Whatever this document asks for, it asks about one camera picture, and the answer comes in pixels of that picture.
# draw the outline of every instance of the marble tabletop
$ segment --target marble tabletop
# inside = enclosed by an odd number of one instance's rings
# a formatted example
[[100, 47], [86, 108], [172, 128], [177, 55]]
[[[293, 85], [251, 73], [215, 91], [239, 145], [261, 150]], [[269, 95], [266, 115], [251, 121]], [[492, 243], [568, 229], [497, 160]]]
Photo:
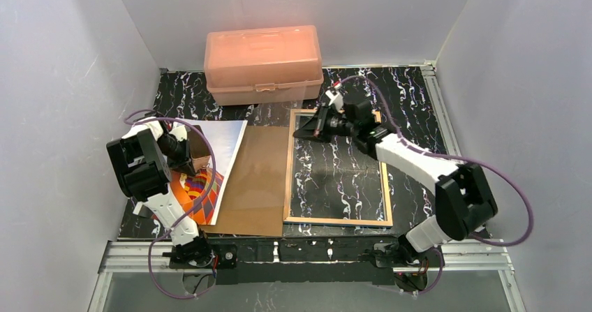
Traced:
[[[404, 135], [431, 151], [445, 153], [444, 141], [419, 67], [326, 68], [324, 91], [331, 83], [350, 75], [365, 75], [372, 79], [387, 99], [395, 121]], [[352, 81], [343, 86], [346, 102], [370, 100], [374, 110], [383, 114], [385, 108], [376, 92], [364, 81]], [[154, 108], [167, 117], [200, 120], [247, 120], [255, 126], [288, 126], [290, 110], [314, 109], [319, 101], [299, 101], [243, 106], [218, 106], [206, 90], [202, 72], [164, 73], [154, 100]], [[307, 148], [296, 148], [306, 154]], [[296, 177], [307, 183], [307, 190], [316, 190], [302, 199], [293, 192], [295, 216], [324, 217], [327, 213], [343, 214], [348, 218], [384, 218], [392, 212], [391, 228], [338, 227], [328, 225], [285, 224], [285, 237], [335, 235], [401, 235], [432, 214], [433, 196], [421, 184], [394, 167], [387, 167], [390, 209], [383, 209], [382, 191], [374, 184], [379, 180], [375, 162], [346, 140], [318, 147], [308, 175]], [[163, 234], [161, 224], [132, 214], [133, 201], [126, 205], [119, 231], [120, 239], [152, 239]]]

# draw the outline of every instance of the translucent orange lid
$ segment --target translucent orange lid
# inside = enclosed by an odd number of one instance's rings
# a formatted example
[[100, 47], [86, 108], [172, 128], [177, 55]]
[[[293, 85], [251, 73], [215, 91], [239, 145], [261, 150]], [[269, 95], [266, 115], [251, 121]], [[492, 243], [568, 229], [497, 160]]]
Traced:
[[207, 36], [208, 89], [321, 80], [314, 26], [221, 31]]

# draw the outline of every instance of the white wall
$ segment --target white wall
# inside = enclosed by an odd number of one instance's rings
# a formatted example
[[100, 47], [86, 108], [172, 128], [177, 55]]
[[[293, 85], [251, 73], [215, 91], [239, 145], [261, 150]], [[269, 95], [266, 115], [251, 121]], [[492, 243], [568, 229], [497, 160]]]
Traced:
[[125, 205], [105, 144], [158, 68], [121, 0], [0, 0], [2, 311], [86, 311]]
[[123, 0], [156, 63], [203, 69], [210, 31], [314, 24], [323, 63], [435, 59], [466, 0]]
[[[469, 0], [438, 60], [463, 153], [508, 172], [532, 199], [531, 238], [510, 249], [529, 311], [590, 311], [592, 0]], [[496, 237], [524, 206], [496, 182]]]

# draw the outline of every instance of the plastic storage box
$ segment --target plastic storage box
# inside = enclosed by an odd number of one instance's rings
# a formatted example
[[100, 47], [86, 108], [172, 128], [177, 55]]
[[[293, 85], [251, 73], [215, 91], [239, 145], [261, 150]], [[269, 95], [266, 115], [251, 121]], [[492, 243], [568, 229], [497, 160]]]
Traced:
[[314, 26], [221, 31], [207, 36], [205, 77], [218, 105], [317, 98], [323, 83]]

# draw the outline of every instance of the brown paper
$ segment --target brown paper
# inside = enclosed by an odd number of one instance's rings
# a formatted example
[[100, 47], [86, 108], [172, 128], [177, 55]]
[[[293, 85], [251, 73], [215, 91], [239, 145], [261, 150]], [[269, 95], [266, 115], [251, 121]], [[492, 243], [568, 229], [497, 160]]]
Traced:
[[207, 233], [280, 237], [287, 155], [288, 128], [247, 126], [216, 225], [200, 228]]

